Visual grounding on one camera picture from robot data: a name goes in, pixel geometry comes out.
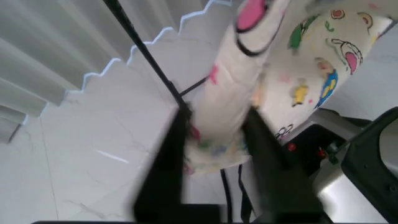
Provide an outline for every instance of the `red button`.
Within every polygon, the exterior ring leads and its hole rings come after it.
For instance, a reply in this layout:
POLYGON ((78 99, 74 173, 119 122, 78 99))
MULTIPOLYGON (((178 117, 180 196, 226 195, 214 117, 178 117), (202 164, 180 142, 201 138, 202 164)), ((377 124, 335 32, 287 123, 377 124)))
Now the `red button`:
POLYGON ((289 151, 294 151, 294 150, 296 150, 296 145, 295 145, 294 143, 290 142, 290 143, 287 145, 287 149, 288 149, 289 151))

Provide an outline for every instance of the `cartoon print fabric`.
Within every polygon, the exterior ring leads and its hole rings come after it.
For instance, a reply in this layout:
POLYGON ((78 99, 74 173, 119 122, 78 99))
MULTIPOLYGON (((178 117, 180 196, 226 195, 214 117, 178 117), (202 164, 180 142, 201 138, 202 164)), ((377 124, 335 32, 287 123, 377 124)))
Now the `cartoon print fabric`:
POLYGON ((308 2, 312 1, 242 4, 193 114, 184 168, 189 174, 250 158, 239 131, 250 105, 282 139, 355 75, 374 40, 391 23, 373 16, 373 8, 322 11, 308 2))

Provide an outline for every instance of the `white printed fabric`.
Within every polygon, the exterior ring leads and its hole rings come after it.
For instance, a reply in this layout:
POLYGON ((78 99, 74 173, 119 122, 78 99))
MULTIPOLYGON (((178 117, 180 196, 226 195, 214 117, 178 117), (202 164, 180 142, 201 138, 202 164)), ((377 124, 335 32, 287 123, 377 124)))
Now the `white printed fabric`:
POLYGON ((193 115, 185 170, 211 172, 247 161, 239 129, 250 105, 277 139, 303 123, 354 75, 393 22, 397 8, 387 6, 397 3, 245 1, 193 115))

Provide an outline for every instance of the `white tile floor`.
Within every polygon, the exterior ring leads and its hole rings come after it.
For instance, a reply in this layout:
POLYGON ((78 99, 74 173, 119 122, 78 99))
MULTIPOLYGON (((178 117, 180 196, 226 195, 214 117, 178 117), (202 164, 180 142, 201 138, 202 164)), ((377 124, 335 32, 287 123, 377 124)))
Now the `white tile floor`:
MULTIPOLYGON (((180 36, 168 31, 149 46, 179 90, 203 78, 235 8, 214 4, 189 19, 180 36)), ((376 43, 368 60, 325 105, 342 115, 374 119, 397 105, 398 29, 376 43)), ((186 96, 195 101, 200 88, 186 96)), ((167 128, 176 104, 139 52, 92 78, 30 119, 0 148, 0 223, 37 220, 130 220, 126 204, 167 128), (111 154, 119 158, 110 158, 111 154)), ((237 169, 228 171, 234 220, 240 221, 237 169)), ((218 172, 187 177, 185 202, 225 203, 218 172)))

